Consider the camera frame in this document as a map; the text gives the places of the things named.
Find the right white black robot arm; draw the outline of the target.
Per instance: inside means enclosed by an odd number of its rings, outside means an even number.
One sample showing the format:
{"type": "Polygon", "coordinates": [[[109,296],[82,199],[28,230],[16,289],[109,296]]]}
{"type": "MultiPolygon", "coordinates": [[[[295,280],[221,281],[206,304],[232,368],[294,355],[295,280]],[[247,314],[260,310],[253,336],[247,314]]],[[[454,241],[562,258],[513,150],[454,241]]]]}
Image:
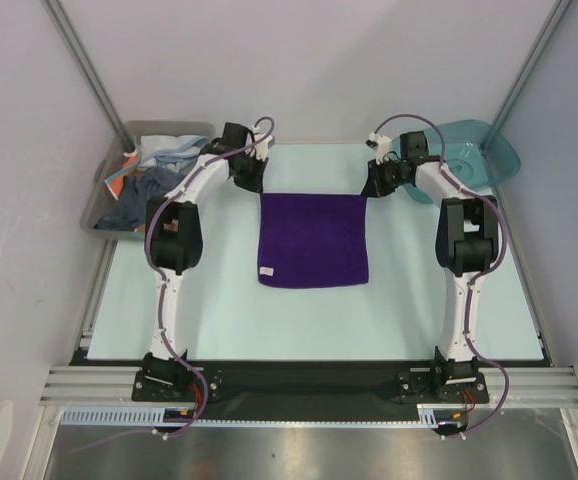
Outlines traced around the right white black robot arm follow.
{"type": "Polygon", "coordinates": [[[368,163],[362,194],[383,198],[411,185],[432,200],[439,209],[435,256],[446,280],[445,318],[433,361],[426,372],[399,373],[399,400],[408,404],[485,402],[476,319],[485,277],[504,255],[497,203],[460,182],[442,154],[431,154],[424,132],[403,134],[399,142],[400,149],[395,151],[391,138],[370,133],[366,144],[375,157],[368,163]]]}

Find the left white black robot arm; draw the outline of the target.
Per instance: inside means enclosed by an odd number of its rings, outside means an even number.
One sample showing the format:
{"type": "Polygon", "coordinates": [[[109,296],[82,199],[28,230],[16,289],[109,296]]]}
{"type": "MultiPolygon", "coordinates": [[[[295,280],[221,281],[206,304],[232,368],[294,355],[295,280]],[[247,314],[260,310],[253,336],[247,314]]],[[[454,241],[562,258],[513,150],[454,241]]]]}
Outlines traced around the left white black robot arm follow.
{"type": "Polygon", "coordinates": [[[190,321],[183,297],[191,271],[203,253],[201,205],[225,182],[259,194],[274,143],[275,121],[265,116],[253,126],[224,124],[222,135],[200,150],[184,179],[147,203],[144,252],[156,277],[155,326],[149,351],[136,374],[132,399],[177,402],[206,381],[187,360],[190,321]]]}

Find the purple microfiber towel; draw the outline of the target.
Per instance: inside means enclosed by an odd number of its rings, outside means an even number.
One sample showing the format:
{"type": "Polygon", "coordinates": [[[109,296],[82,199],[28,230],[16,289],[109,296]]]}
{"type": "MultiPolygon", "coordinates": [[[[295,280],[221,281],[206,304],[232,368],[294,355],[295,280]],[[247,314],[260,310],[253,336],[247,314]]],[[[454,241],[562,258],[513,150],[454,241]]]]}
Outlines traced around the purple microfiber towel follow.
{"type": "Polygon", "coordinates": [[[262,194],[258,281],[280,289],[366,284],[366,211],[360,195],[262,194]]]}

